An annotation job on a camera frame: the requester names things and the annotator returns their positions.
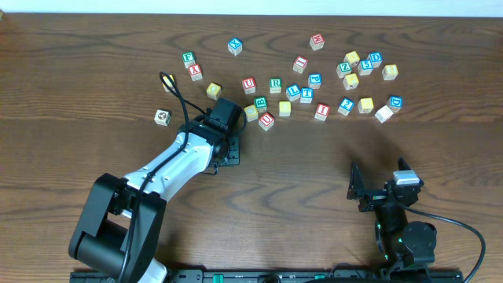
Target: cube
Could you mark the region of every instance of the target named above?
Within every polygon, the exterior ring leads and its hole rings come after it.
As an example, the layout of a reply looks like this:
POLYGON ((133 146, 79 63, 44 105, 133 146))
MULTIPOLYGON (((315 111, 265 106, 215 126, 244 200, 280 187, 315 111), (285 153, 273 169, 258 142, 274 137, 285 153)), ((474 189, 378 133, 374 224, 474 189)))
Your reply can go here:
POLYGON ((300 98, 300 88, 296 84, 286 88, 286 97, 290 101, 295 101, 300 98))
MULTIPOLYGON (((175 81, 174 81, 174 76, 173 76, 173 75, 170 75, 170 78, 171 78, 171 80, 173 81, 173 83, 175 83, 175 81)), ((163 76, 163 79, 164 79, 164 82, 167 84, 167 86, 169 86, 171 89, 173 89, 173 85, 171 84, 170 80, 169 80, 169 79, 167 79, 167 77, 166 77, 166 76, 163 76)), ((166 86, 164 86, 164 84, 163 84, 163 88, 164 88, 164 90, 165 90, 166 92, 169 92, 168 88, 167 88, 166 86)))
POLYGON ((253 94, 255 92, 255 79, 247 78, 243 79, 243 90, 244 94, 253 94))
POLYGON ((375 117, 379 122, 384 123, 393 116, 393 112, 386 105, 383 108, 377 110, 375 117))
POLYGON ((360 64, 358 64, 358 74, 359 75, 370 75, 373 67, 370 60, 361 60, 360 64))
POLYGON ((227 49, 236 56, 243 50, 243 43, 238 38, 233 38, 229 41, 227 49))
POLYGON ((300 103, 311 103, 313 101, 313 89, 304 87, 301 89, 300 103))
POLYGON ((321 36, 321 34, 311 36, 309 45, 314 51, 323 48, 323 44, 325 44, 325 39, 321 36))
POLYGON ((349 63, 344 62, 337 65, 337 75, 339 76, 339 79, 342 79, 349 74, 351 74, 351 65, 349 65, 349 63))
POLYGON ((281 79, 273 78, 270 80, 269 84, 269 93, 270 94, 280 94, 281 93, 281 79))
POLYGON ((267 111, 267 99, 265 97, 255 97, 253 100, 255 107, 259 113, 264 113, 267 111))
POLYGON ((368 55, 367 60, 370 60, 372 63, 372 67, 377 68, 383 62, 383 58, 381 57, 379 52, 372 52, 368 55))
POLYGON ((351 101, 351 99, 344 98, 343 101, 340 103, 339 109, 337 110, 337 112, 339 112, 340 114, 342 114, 344 116, 347 116, 347 114, 349 114, 349 112, 351 112, 351 109, 353 109, 353 106, 354 106, 354 102, 351 101))
POLYGON ((171 113, 165 110, 157 110, 156 116, 154 117, 154 121, 157 124, 167 126, 171 120, 171 113))
POLYGON ((201 71, 201 67, 199 64, 195 64, 189 67, 190 78, 192 81, 197 81, 203 78, 203 72, 201 71))
POLYGON ((358 103, 358 111, 361 114, 371 113, 372 109, 374 109, 372 98, 362 98, 358 103))
POLYGON ((344 57, 344 62, 349 63, 349 65, 353 68, 358 65, 358 62, 360 62, 360 57, 356 51, 351 51, 344 57))
POLYGON ((290 101, 280 101, 280 117, 290 116, 292 103, 290 101))
POLYGON ((393 111, 393 113, 396 113, 400 111, 400 109, 402 109, 402 103, 402 98, 394 95, 390 96, 390 99, 387 100, 387 106, 389 109, 391 109, 391 111, 393 111))
POLYGON ((209 98, 217 100, 222 94, 222 87, 216 83, 210 83, 210 86, 206 89, 206 94, 209 98))
POLYGON ((269 113, 264 114, 260 117, 259 125, 262 129, 269 130, 274 125, 274 117, 269 113))
POLYGON ((251 122, 251 121, 259 118, 259 111, 257 111, 257 108, 255 107, 255 105, 250 105, 248 107, 245 107, 244 114, 246 114, 246 120, 248 122, 251 122))
POLYGON ((293 70, 300 74, 304 72, 306 67, 307 67, 307 59, 304 57, 298 56, 296 61, 293 62, 293 70))
POLYGON ((325 121, 330 113, 330 106, 324 104, 318 104, 316 108, 316 114, 314 114, 314 118, 319 119, 321 121, 325 121))
POLYGON ((321 74, 310 74, 307 85, 312 89, 319 89, 321 86, 321 74))
POLYGON ((358 80, 358 77, 356 76, 356 74, 346 75, 343 80, 343 85, 346 90, 355 89, 359 83, 360 83, 360 81, 358 80))
POLYGON ((182 54, 183 64, 185 68, 188 68, 194 64, 196 64, 196 57, 194 56, 194 52, 189 51, 182 54))
POLYGON ((396 65, 386 65, 383 68, 383 79, 384 80, 392 80, 395 79, 398 75, 398 69, 396 65))

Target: alphabet block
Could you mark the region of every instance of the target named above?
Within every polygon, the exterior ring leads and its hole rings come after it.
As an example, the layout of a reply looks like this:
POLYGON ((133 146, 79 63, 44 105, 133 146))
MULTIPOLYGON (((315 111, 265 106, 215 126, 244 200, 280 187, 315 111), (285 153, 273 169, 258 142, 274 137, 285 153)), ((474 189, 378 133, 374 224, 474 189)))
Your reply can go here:
POLYGON ((387 106, 393 113, 396 113, 402 109, 402 98, 397 96, 390 96, 390 99, 387 100, 387 106))
POLYGON ((351 65, 349 65, 349 63, 344 62, 337 65, 337 75, 339 76, 339 79, 342 79, 349 74, 351 74, 351 65))
POLYGON ((321 121, 325 121, 330 113, 330 106, 324 104, 318 104, 316 108, 316 114, 314 114, 314 118, 320 119, 321 121))
POLYGON ((372 52, 367 57, 367 60, 370 60, 370 62, 372 62, 372 67, 374 68, 379 67, 380 64, 383 62, 383 58, 381 57, 380 52, 372 52))
POLYGON ((310 74, 307 84, 312 89, 319 89, 321 86, 321 74, 310 74))
POLYGON ((370 75, 372 72, 372 62, 370 60, 361 60, 358 64, 358 74, 359 75, 370 75))
POLYGON ((280 94, 281 93, 281 79, 273 78, 270 80, 269 84, 269 93, 270 94, 280 94))
POLYGON ((355 89, 359 83, 360 83, 360 81, 358 80, 358 77, 356 76, 356 74, 346 75, 343 80, 343 85, 346 90, 355 89))
POLYGON ((246 120, 248 122, 251 122, 251 121, 259 118, 259 111, 257 111, 257 108, 255 107, 255 105, 250 105, 248 107, 245 107, 244 114, 246 114, 246 120))
POLYGON ((344 62, 349 63, 349 65, 353 68, 358 65, 358 62, 360 62, 360 57, 356 51, 351 51, 344 57, 344 62))
POLYGON ((293 70, 302 74, 307 67, 307 59, 301 56, 298 56, 296 61, 293 63, 293 70))
POLYGON ((358 111, 361 114, 371 113, 372 109, 374 109, 372 98, 362 98, 358 103, 358 111))
MULTIPOLYGON (((170 75, 170 78, 173 80, 173 82, 174 82, 174 83, 176 83, 176 82, 174 81, 174 76, 173 76, 173 75, 170 75)), ((173 89, 173 85, 171 84, 170 80, 169 80, 169 79, 167 79, 167 77, 166 77, 166 76, 163 76, 163 79, 164 79, 164 82, 167 84, 167 86, 169 86, 171 89, 173 89)), ((164 90, 165 90, 166 92, 169 92, 169 90, 166 88, 166 86, 164 86, 164 84, 163 84, 163 88, 164 88, 164 90)))
POLYGON ((300 98, 300 88, 297 84, 291 85, 286 88, 286 98, 290 101, 295 101, 300 98))
POLYGON ((233 38, 229 41, 229 44, 227 44, 227 49, 236 56, 243 50, 243 43, 241 40, 233 38))
POLYGON ((199 64, 195 64, 189 67, 190 78, 192 81, 197 81, 203 78, 203 72, 199 64))
POLYGON ((304 87, 301 89, 300 103, 311 103, 313 101, 313 89, 304 87))
POLYGON ((196 57, 194 56, 194 52, 189 51, 182 54, 183 64, 185 68, 188 68, 194 64, 196 64, 196 57))
POLYGON ((398 69, 396 65, 386 65, 383 68, 383 79, 384 80, 392 80, 395 79, 398 75, 398 69))
POLYGON ((384 123, 393 116, 393 112, 386 105, 383 108, 377 110, 375 117, 379 122, 384 123))
POLYGON ((265 97, 255 97, 253 101, 255 102, 255 107, 259 113, 267 111, 267 99, 265 97))
POLYGON ((344 116, 347 116, 347 114, 349 114, 349 112, 351 112, 351 109, 353 109, 353 106, 354 106, 353 101, 351 101, 348 98, 344 98, 343 101, 340 103, 339 109, 337 110, 337 112, 339 112, 340 114, 342 114, 344 116))
POLYGON ((255 88, 256 88, 255 79, 253 78, 243 79, 244 94, 254 94, 255 88))
POLYGON ((169 111, 157 110, 156 116, 154 117, 154 121, 157 124, 167 126, 171 120, 171 113, 169 111))
POLYGON ((290 116, 292 103, 290 101, 280 101, 280 117, 290 116))
POLYGON ((206 89, 206 94, 209 98, 217 100, 222 94, 222 88, 216 83, 210 83, 210 86, 206 89))
POLYGON ((313 50, 319 50, 323 48, 323 45, 325 44, 325 39, 321 34, 313 35, 311 36, 311 40, 309 41, 309 45, 311 45, 311 48, 313 50))
POLYGON ((260 117, 259 125, 262 129, 269 130, 274 125, 274 117, 269 113, 264 114, 260 117))

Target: robotic arm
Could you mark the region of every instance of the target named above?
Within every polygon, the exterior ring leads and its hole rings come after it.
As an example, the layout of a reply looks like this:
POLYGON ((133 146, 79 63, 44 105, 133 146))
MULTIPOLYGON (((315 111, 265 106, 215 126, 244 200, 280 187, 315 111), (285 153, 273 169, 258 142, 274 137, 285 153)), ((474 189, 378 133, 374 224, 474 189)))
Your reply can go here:
POLYGON ((195 174, 209 166, 239 164, 239 136, 233 131, 242 109, 223 98, 209 116, 180 127, 174 143, 141 169, 117 178, 104 174, 94 183, 68 248, 69 255, 110 277, 120 274, 127 250, 129 230, 108 219, 108 213, 131 217, 141 184, 147 174, 175 153, 188 135, 183 151, 164 164, 147 183, 135 219, 136 229, 123 282, 157 283, 166 267, 153 259, 166 203, 195 174))

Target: wooden tabletop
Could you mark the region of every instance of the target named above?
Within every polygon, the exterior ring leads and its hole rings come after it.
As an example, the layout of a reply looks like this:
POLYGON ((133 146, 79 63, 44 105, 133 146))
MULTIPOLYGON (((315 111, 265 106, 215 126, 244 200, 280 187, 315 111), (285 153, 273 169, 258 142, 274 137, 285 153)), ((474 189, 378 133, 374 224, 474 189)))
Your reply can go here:
MULTIPOLYGON (((158 72, 173 73, 187 100, 212 107, 205 90, 223 86, 241 106, 265 95, 277 118, 265 132, 248 124, 241 165, 197 175, 168 203, 156 258, 215 268, 330 268, 382 263, 373 213, 346 200, 350 162, 380 189, 404 156, 424 180, 416 209, 478 229, 487 254, 473 281, 503 281, 503 22, 498 19, 402 17, 213 17, 172 15, 6 14, 0 22, 0 281, 65 282, 86 268, 68 242, 87 195, 105 172, 121 177, 147 164, 182 124, 178 100, 158 72), (309 38, 325 37, 313 51, 309 38), (234 56, 227 42, 238 37, 234 56), (181 54, 192 50, 203 79, 192 82, 181 54), (399 75, 379 67, 346 91, 336 64, 355 50, 380 51, 399 75), (292 70, 297 56, 307 70, 292 70), (310 105, 278 116, 281 94, 269 79, 323 85, 310 105), (241 80, 254 77, 255 95, 241 80), (337 113, 344 97, 390 95, 404 108, 380 124, 371 115, 337 113), (314 119, 318 103, 332 107, 314 119), (168 127, 153 121, 173 112, 168 127)), ((197 112, 189 110, 191 116, 197 112)), ((476 236, 408 214, 438 230, 434 267, 468 275, 479 256, 476 236)))

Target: white backdrop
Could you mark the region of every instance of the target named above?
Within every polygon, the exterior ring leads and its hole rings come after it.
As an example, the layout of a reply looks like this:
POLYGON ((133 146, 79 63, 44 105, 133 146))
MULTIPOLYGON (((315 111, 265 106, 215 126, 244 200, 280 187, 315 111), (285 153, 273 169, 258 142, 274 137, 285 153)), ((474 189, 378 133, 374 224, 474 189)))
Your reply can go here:
POLYGON ((503 0, 0 0, 0 9, 6 13, 503 17, 503 0))

